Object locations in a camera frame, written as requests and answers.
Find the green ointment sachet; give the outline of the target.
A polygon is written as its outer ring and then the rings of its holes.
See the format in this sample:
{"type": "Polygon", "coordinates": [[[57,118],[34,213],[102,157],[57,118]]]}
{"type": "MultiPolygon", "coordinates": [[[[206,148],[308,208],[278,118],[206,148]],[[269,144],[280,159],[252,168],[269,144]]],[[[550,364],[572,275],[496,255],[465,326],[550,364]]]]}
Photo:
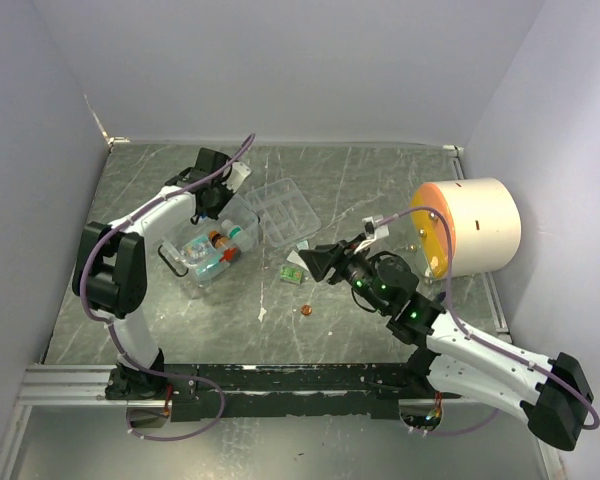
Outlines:
{"type": "Polygon", "coordinates": [[[286,283],[301,285],[304,277],[304,272],[300,268],[283,265],[280,269],[279,278],[286,283]]]}

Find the white plastic medicine bottle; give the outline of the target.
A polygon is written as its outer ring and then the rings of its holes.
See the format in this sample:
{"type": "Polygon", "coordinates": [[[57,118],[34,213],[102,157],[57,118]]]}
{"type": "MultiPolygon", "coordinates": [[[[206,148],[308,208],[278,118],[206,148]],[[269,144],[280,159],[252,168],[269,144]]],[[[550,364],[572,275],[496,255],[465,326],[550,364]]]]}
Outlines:
{"type": "Polygon", "coordinates": [[[232,222],[231,220],[225,219],[222,221],[221,226],[226,236],[236,245],[239,245],[242,241],[242,228],[232,222]]]}

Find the brown syrup bottle orange cap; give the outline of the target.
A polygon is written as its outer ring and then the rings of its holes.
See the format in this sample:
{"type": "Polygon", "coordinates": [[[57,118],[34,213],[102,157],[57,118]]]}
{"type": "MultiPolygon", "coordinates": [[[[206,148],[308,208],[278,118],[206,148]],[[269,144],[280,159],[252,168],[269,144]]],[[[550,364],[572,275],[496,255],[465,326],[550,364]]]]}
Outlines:
{"type": "Polygon", "coordinates": [[[235,253],[231,240],[217,230],[212,230],[209,233],[209,241],[225,257],[231,257],[235,253]]]}

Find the clear plastic medicine box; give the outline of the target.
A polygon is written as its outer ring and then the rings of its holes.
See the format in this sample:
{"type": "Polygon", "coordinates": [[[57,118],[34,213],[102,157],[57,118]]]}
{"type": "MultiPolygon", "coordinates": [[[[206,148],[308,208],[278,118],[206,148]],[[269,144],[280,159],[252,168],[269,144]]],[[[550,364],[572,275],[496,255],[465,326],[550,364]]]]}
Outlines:
{"type": "Polygon", "coordinates": [[[256,249],[259,223],[251,205],[235,195],[217,219],[185,222],[169,232],[161,239],[157,254],[176,277],[206,286],[256,249]]]}

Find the clear divider tray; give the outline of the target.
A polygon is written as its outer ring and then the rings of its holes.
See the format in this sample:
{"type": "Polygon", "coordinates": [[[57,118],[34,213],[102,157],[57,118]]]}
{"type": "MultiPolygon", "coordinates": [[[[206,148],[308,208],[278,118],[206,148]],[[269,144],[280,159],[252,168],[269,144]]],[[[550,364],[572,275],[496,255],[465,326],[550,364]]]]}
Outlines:
{"type": "Polygon", "coordinates": [[[286,248],[315,234],[321,221],[291,178],[283,178],[245,194],[260,220],[265,241],[286,248]]]}

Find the clear bandage bag teal header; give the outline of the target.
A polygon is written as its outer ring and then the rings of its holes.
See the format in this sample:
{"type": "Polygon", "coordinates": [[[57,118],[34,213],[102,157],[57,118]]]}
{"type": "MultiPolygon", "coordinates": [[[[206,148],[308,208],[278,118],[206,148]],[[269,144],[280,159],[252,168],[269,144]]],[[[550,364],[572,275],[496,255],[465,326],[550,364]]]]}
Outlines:
{"type": "Polygon", "coordinates": [[[201,283],[210,282],[230,267],[230,263],[222,257],[210,257],[196,264],[193,271],[197,280],[201,283]]]}

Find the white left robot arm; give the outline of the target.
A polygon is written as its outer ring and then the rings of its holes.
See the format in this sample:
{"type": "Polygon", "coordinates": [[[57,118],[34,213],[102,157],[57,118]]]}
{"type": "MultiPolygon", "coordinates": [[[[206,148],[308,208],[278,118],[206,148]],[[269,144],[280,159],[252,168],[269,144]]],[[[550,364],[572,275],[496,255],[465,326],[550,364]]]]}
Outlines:
{"type": "Polygon", "coordinates": [[[150,332],[142,304],[148,290],[147,254],[177,226],[216,218],[249,176],[241,157],[249,136],[232,156],[202,148],[192,167],[169,179],[141,206],[109,223],[85,225],[72,289],[87,317],[107,330],[117,368],[142,398],[167,385],[164,354],[150,332]]]}

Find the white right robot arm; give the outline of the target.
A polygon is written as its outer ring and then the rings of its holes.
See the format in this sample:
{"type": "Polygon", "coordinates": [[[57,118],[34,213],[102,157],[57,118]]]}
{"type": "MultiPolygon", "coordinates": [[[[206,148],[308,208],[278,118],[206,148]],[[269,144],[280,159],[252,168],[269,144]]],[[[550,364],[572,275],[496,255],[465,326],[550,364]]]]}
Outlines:
{"type": "Polygon", "coordinates": [[[479,401],[521,420],[544,443],[575,449],[588,429],[593,392],[574,357],[518,349],[455,317],[442,299],[418,292],[418,277],[399,255],[375,255],[356,241],[319,245],[299,256],[312,278],[346,282],[364,310],[387,318],[392,335],[415,348],[404,374],[406,390],[479,401]]]}

